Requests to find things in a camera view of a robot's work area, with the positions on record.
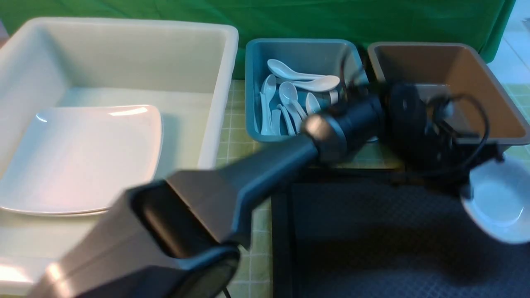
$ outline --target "gray bin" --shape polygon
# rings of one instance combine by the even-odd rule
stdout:
[[[378,81],[415,83],[424,101],[447,92],[472,95],[484,106],[491,125],[490,142],[504,148],[530,143],[530,127],[504,88],[471,47],[459,43],[379,42],[368,55]],[[455,106],[447,121],[455,129],[482,134],[484,123],[467,101]],[[459,139],[477,143],[476,138]]]

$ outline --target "black cable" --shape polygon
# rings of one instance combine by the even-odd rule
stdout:
[[[488,138],[490,137],[490,129],[491,128],[490,128],[490,121],[488,119],[488,115],[487,115],[486,111],[484,110],[484,107],[482,106],[480,101],[478,101],[475,97],[473,97],[473,96],[471,96],[469,94],[459,94],[459,95],[455,95],[453,97],[447,98],[448,103],[449,102],[457,102],[457,101],[464,100],[464,99],[469,101],[470,103],[472,103],[475,106],[475,108],[477,109],[477,111],[479,112],[479,114],[480,114],[480,116],[482,118],[482,121],[484,122],[484,134],[482,135],[482,139],[480,140],[479,145],[476,147],[476,149],[473,151],[473,153],[471,153],[467,157],[467,159],[465,159],[458,166],[455,166],[455,167],[449,168],[449,169],[441,169],[441,170],[436,170],[436,171],[431,171],[431,172],[418,173],[420,177],[422,177],[422,178],[436,177],[436,176],[441,176],[441,175],[444,175],[444,174],[449,174],[449,173],[452,173],[452,172],[456,172],[456,171],[459,171],[459,170],[463,170],[463,169],[465,169],[467,166],[469,166],[473,162],[473,160],[480,154],[480,152],[482,151],[482,149],[486,145],[486,142],[488,141]]]
[[[459,170],[465,169],[467,166],[470,165],[470,163],[473,162],[473,160],[480,154],[484,146],[486,145],[486,142],[490,136],[490,122],[488,119],[488,115],[486,111],[484,110],[484,107],[482,104],[473,96],[469,94],[459,94],[455,95],[453,97],[447,97],[447,102],[457,102],[460,100],[468,100],[470,101],[477,109],[479,114],[481,115],[481,118],[484,122],[484,134],[482,135],[482,139],[480,140],[480,143],[476,147],[476,149],[459,165],[454,166],[452,168],[447,169],[440,169],[435,171],[428,171],[428,172],[404,172],[404,173],[362,173],[357,176],[363,176],[363,177],[369,177],[369,178],[405,178],[405,179],[415,179],[415,178],[432,178],[437,176],[442,176],[446,174],[450,174]],[[336,172],[340,173],[343,172],[341,169],[337,169]]]
[[[223,294],[225,294],[225,297],[226,297],[226,298],[232,298],[232,297],[230,296],[230,293],[228,292],[228,289],[227,289],[227,288],[224,288],[224,289],[223,289]]]

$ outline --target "green backdrop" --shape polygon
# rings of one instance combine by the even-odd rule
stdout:
[[[493,60],[515,0],[0,0],[9,33],[38,16],[100,16],[230,24],[254,38],[462,42]]]

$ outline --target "white ceramic spoon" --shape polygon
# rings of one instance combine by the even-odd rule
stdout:
[[[281,117],[281,110],[278,110],[278,109],[272,110],[272,133],[274,133],[275,136],[281,135],[280,117]]]
[[[289,113],[292,114],[293,112],[295,112],[298,113],[298,115],[302,119],[307,118],[307,114],[305,113],[304,108],[302,108],[302,106],[298,102],[298,92],[296,91],[296,87],[293,84],[291,84],[290,82],[283,82],[280,85],[278,93],[280,95],[281,103],[285,106]]]
[[[270,112],[269,104],[272,98],[274,97],[274,93],[276,93],[276,77],[274,75],[269,75],[265,79],[265,81],[263,81],[263,85],[261,85],[261,93],[265,94],[266,109],[264,113],[267,114],[269,123],[272,127],[271,112]]]
[[[311,92],[327,92],[327,91],[335,89],[335,87],[339,85],[340,79],[339,77],[334,76],[334,75],[327,75],[327,76],[317,78],[309,82],[290,81],[290,80],[283,80],[283,79],[278,80],[278,83],[283,84],[283,82],[290,82],[295,87],[308,90]]]
[[[267,61],[267,66],[269,67],[270,72],[272,72],[275,76],[284,78],[286,80],[314,80],[316,78],[323,77],[323,75],[298,73],[290,69],[287,65],[285,65],[285,63],[276,59],[269,59]]]
[[[281,104],[277,105],[276,107],[280,109],[281,114],[284,115],[285,125],[287,125],[287,133],[289,134],[289,136],[296,135],[295,130],[293,128],[293,124],[291,124],[291,117],[289,117],[289,113],[287,112],[285,107]]]
[[[314,114],[321,110],[319,101],[311,92],[309,92],[305,98],[305,109],[307,110],[308,115]]]
[[[330,90],[330,103],[336,104],[339,101],[339,93],[336,90]]]
[[[260,102],[261,102],[261,135],[263,136],[272,136],[272,124],[267,113],[267,99],[265,94],[260,92]]]

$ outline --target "white square plate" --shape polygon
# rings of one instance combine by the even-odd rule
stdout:
[[[37,215],[105,210],[124,189],[152,180],[161,142],[153,106],[45,109],[0,181],[0,206]]]

